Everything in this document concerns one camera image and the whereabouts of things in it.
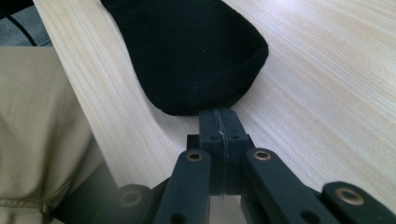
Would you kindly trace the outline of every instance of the black cable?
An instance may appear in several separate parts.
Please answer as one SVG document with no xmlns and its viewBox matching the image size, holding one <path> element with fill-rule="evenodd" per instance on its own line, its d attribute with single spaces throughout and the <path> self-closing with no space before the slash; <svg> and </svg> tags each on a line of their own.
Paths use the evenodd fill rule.
<svg viewBox="0 0 396 224">
<path fill-rule="evenodd" d="M 26 38 L 29 40 L 29 42 L 32 44 L 32 46 L 37 46 L 37 44 L 33 40 L 32 36 L 29 35 L 29 33 L 25 30 L 25 28 L 23 28 L 23 26 L 19 22 L 17 22 L 11 15 L 9 15 L 2 8 L 0 8 L 0 14 L 2 14 L 5 18 L 7 18 L 12 23 L 14 23 L 14 25 L 17 26 L 18 29 L 21 30 L 21 32 L 23 32 L 23 34 L 26 36 Z"/>
</svg>

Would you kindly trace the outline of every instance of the beige fabric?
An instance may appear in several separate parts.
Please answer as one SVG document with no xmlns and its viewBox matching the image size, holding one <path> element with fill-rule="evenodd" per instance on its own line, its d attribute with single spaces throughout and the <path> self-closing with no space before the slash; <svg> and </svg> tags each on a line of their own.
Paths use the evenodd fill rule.
<svg viewBox="0 0 396 224">
<path fill-rule="evenodd" d="M 54 48 L 0 47 L 0 64 L 0 223 L 60 223 L 102 156 Z"/>
</svg>

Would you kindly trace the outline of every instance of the black sock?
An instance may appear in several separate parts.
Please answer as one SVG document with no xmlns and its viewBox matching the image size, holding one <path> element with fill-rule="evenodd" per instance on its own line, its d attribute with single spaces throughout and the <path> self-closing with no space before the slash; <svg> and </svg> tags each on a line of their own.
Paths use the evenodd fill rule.
<svg viewBox="0 0 396 224">
<path fill-rule="evenodd" d="M 249 89 L 268 46 L 220 0 L 102 0 L 120 28 L 150 101 L 191 115 L 230 106 Z"/>
</svg>

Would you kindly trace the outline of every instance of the light wood grain surface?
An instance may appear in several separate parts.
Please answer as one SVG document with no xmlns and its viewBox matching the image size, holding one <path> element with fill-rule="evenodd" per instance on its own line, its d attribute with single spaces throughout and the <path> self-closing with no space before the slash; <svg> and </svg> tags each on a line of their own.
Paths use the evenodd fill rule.
<svg viewBox="0 0 396 224">
<path fill-rule="evenodd" d="M 396 2 L 225 0 L 266 38 L 270 56 L 233 109 L 256 146 L 303 182 L 355 184 L 396 211 Z M 35 0 L 119 185 L 154 187 L 197 118 L 146 99 L 120 31 L 99 0 Z M 212 223 L 242 223 L 228 198 Z"/>
</svg>

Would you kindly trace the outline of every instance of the khaki pants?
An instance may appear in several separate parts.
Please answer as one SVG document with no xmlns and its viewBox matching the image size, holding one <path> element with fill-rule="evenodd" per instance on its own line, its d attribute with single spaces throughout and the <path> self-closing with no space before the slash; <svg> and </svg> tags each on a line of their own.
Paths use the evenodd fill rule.
<svg viewBox="0 0 396 224">
<path fill-rule="evenodd" d="M 54 48 L 0 47 L 0 224 L 61 223 L 102 160 Z"/>
</svg>

